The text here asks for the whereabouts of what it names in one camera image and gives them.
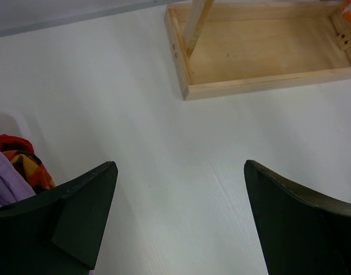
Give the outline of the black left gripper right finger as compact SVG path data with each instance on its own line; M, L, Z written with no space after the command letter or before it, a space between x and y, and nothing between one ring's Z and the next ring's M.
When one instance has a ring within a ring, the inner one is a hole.
M351 204L244 164L254 222L269 274L351 274Z

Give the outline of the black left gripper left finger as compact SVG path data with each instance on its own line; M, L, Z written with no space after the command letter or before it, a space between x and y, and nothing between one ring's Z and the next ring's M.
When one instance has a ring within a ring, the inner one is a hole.
M96 266L118 169L76 179L0 208L0 274L89 274Z

